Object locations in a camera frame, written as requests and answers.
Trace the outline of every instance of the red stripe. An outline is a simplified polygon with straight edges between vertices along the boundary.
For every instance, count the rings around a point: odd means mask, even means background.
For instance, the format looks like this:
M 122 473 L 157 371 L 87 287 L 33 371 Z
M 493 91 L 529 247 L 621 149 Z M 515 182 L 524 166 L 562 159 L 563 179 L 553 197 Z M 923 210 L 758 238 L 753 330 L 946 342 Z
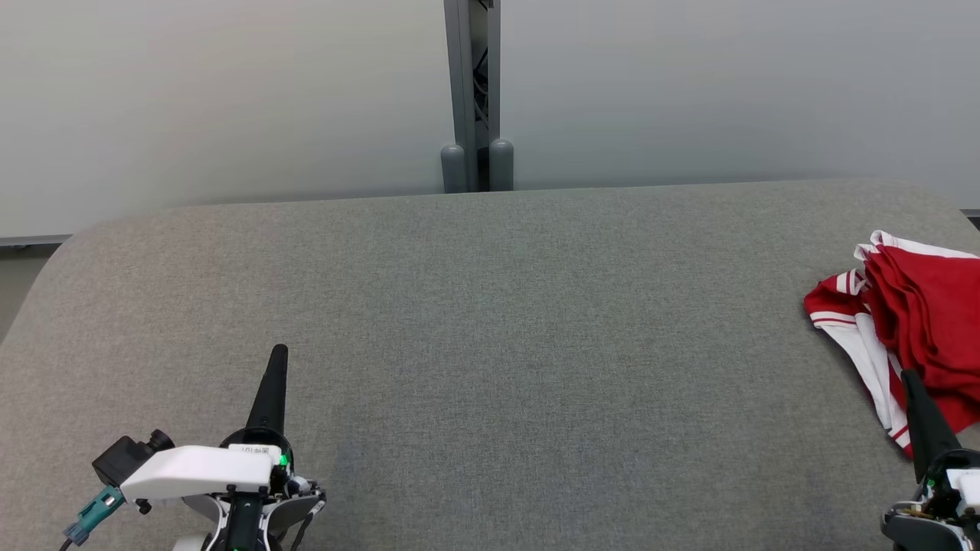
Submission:
M 858 324 L 858 322 L 848 322 L 847 320 L 834 320 L 833 318 L 817 318 L 816 320 L 813 320 L 813 322 L 815 324 L 817 322 L 840 322 L 841 324 L 850 324 L 852 326 L 856 326 Z

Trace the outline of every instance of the folded red cloth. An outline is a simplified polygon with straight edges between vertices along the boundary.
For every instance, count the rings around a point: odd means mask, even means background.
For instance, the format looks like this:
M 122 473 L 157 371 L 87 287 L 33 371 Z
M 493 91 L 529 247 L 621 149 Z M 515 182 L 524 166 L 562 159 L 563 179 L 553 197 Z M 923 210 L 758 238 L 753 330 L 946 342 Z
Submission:
M 954 431 L 980 421 L 980 258 L 871 234 L 864 270 L 804 299 L 814 326 L 851 356 L 882 426 L 911 455 L 899 373 L 915 369 Z

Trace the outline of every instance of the white partition panel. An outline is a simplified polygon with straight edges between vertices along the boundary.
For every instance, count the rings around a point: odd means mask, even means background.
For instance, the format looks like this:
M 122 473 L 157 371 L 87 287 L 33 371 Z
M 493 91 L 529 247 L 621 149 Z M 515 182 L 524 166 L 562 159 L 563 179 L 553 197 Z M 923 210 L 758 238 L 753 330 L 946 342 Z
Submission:
M 497 4 L 517 189 L 882 175 L 980 208 L 980 3 Z
M 162 207 L 441 193 L 443 0 L 10 0 L 0 238 Z

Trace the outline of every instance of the robotic arm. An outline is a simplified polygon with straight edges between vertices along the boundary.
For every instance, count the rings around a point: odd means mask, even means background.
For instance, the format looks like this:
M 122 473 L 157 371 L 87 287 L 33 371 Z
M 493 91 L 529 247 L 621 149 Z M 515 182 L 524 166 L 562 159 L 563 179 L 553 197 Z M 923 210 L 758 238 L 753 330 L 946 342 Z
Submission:
M 218 447 L 174 447 L 155 430 L 147 443 L 120 438 L 92 462 L 106 488 L 65 530 L 80 546 L 92 529 L 126 502 L 143 515 L 149 500 L 181 498 L 215 523 L 212 533 L 181 537 L 173 551 L 281 551 L 286 531 L 302 522 L 291 551 L 325 498 L 315 480 L 297 476 L 293 449 L 283 433 L 288 349 L 272 348 L 245 428 Z
M 915 371 L 903 371 L 918 489 L 881 519 L 897 551 L 980 549 L 980 452 L 962 449 Z

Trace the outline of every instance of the cable connector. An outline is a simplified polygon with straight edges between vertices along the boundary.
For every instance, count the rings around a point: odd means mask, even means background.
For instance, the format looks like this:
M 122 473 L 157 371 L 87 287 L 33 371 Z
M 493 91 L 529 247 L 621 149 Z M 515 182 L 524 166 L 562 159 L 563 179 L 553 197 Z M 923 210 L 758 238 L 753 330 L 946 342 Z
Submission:
M 65 537 L 80 547 L 88 539 L 88 534 L 115 513 L 123 503 L 123 493 L 116 487 L 106 486 L 91 503 L 78 512 L 78 522 L 65 528 Z

